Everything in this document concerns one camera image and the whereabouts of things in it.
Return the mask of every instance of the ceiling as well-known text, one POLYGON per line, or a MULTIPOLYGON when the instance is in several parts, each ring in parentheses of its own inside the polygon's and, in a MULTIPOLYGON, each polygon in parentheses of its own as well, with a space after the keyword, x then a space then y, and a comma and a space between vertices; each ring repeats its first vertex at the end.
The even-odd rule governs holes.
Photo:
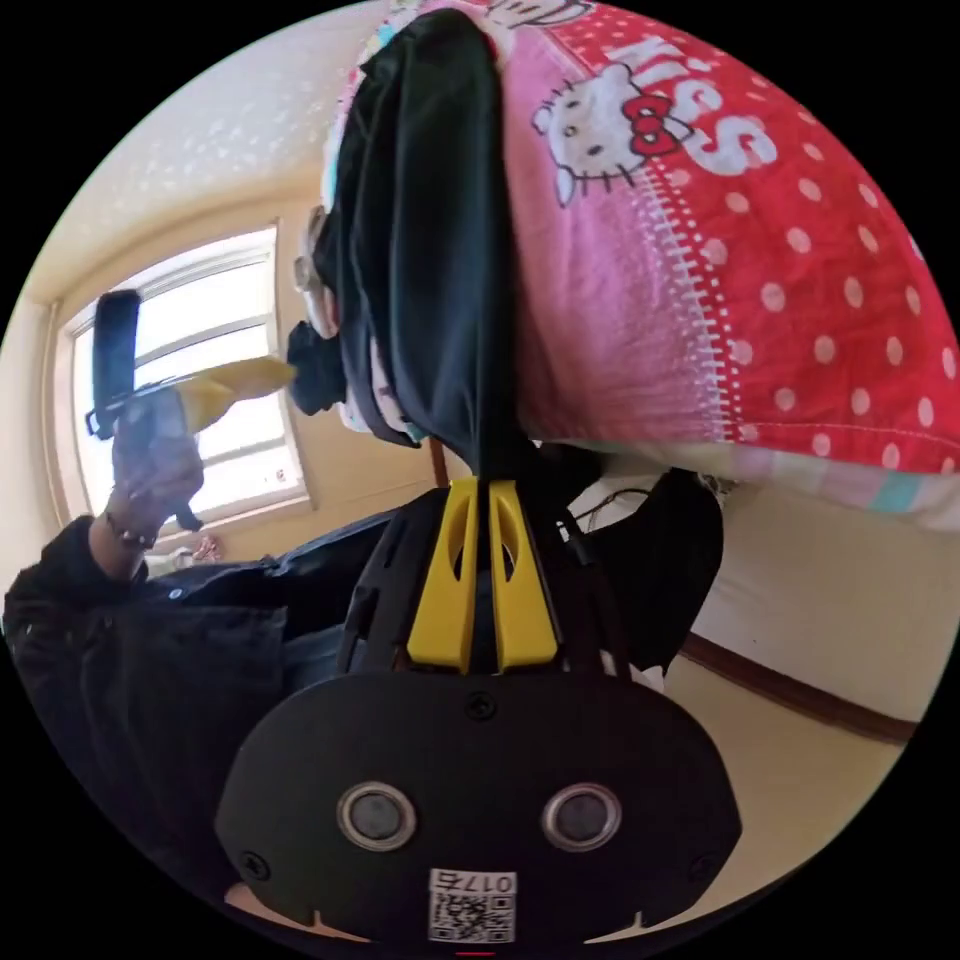
POLYGON ((56 299, 137 238, 187 217, 287 183, 319 182, 337 97, 386 7, 386 0, 370 0, 287 27, 164 101, 67 207, 31 271, 27 295, 56 299))

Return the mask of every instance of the yellow plastic bracket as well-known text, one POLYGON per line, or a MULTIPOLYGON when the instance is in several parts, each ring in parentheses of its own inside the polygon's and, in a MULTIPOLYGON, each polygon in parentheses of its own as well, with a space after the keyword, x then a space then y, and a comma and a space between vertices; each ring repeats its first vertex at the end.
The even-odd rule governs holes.
POLYGON ((477 590, 479 501, 476 477, 455 480, 407 642, 414 663, 466 673, 473 642, 477 590), (456 574, 460 559, 459 577, 456 574))
POLYGON ((490 565, 500 670, 550 663, 557 637, 512 480, 490 484, 490 565), (504 548, 513 565, 509 577, 504 548))

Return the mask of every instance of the hand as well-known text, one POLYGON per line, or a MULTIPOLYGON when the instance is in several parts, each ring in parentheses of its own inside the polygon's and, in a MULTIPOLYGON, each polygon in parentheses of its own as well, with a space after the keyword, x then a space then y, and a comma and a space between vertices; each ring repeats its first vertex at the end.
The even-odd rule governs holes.
POLYGON ((119 423, 107 509, 124 529, 152 537, 203 486, 203 462, 193 437, 157 438, 146 456, 131 439, 129 426, 119 423))

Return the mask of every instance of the wooden baseboard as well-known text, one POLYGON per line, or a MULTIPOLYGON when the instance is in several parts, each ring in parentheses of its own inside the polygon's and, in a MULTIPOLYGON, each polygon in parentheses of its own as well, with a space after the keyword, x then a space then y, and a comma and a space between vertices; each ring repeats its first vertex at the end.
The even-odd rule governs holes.
POLYGON ((693 663, 744 687, 751 693, 821 723, 842 727, 861 737, 902 746, 913 736, 917 727, 909 720, 898 720, 868 710, 800 680, 777 673, 776 670, 761 666, 695 633, 687 637, 687 642, 680 652, 693 663))
POLYGON ((443 455, 443 444, 436 437, 427 440, 430 448, 430 461, 433 464, 433 480, 438 487, 450 486, 450 475, 447 473, 447 460, 443 455))

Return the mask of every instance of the printed label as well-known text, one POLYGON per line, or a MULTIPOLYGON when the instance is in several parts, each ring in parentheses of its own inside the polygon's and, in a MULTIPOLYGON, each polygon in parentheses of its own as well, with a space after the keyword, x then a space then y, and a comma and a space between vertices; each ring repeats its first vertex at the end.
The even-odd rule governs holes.
POLYGON ((439 943, 512 943, 515 873, 430 871, 430 936, 439 943))

